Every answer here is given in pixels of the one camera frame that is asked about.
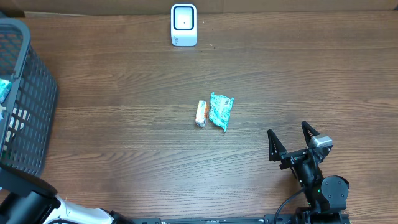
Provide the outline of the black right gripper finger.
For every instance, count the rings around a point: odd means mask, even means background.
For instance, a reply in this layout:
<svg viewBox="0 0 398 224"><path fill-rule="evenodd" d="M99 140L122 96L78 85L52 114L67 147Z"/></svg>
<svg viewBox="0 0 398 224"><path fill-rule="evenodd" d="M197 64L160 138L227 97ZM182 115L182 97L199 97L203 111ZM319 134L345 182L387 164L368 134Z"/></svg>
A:
<svg viewBox="0 0 398 224"><path fill-rule="evenodd" d="M306 121L302 121L301 125L307 147L317 147L319 145L318 137L321 134Z"/></svg>
<svg viewBox="0 0 398 224"><path fill-rule="evenodd" d="M268 142L269 142L269 160L270 161L280 161L284 155L287 153L286 148L279 141L279 138L269 129L267 131Z"/></svg>

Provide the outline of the green wet wipes pack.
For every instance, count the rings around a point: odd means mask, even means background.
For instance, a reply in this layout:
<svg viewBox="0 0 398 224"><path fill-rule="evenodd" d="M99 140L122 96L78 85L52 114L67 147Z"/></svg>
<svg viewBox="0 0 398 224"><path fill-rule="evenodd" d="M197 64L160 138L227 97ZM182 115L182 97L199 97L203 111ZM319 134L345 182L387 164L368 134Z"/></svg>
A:
<svg viewBox="0 0 398 224"><path fill-rule="evenodd" d="M209 119L224 132L227 132L233 103L233 97L228 98L224 95L216 95L215 92L211 93Z"/></svg>

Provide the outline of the orange Kleenex tissue pack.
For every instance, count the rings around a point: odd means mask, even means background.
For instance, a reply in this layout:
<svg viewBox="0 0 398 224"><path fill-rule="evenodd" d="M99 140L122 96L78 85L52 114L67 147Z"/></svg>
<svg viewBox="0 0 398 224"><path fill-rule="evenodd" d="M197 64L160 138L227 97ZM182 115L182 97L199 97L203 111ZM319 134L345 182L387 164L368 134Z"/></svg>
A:
<svg viewBox="0 0 398 224"><path fill-rule="evenodd" d="M208 103L205 100L200 100L197 106L195 115L195 122L197 126L204 128L208 119Z"/></svg>

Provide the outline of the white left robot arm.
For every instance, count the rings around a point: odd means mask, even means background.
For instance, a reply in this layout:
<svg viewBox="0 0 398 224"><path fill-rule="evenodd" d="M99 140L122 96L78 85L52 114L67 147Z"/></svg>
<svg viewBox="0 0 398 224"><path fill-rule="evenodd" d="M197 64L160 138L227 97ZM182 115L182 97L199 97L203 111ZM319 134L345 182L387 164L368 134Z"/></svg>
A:
<svg viewBox="0 0 398 224"><path fill-rule="evenodd" d="M6 165L1 166L1 188L9 192L1 202L1 224L132 223L116 212L67 202L46 181Z"/></svg>

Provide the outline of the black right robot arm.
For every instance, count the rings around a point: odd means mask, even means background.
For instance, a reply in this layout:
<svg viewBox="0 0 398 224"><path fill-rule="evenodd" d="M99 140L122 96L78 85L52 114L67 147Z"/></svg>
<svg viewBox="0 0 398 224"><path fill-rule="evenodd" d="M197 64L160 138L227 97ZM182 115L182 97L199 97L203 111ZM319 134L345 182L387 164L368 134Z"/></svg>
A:
<svg viewBox="0 0 398 224"><path fill-rule="evenodd" d="M288 152L273 130L267 131L269 160L280 162L280 169L290 169L301 189L286 199L275 214L265 215L265 223L349 223L346 209L349 182L338 175L324 177L319 164L333 147L333 140L302 121L306 148ZM299 194L304 194L308 206L299 207L294 214L281 215L284 206Z"/></svg>

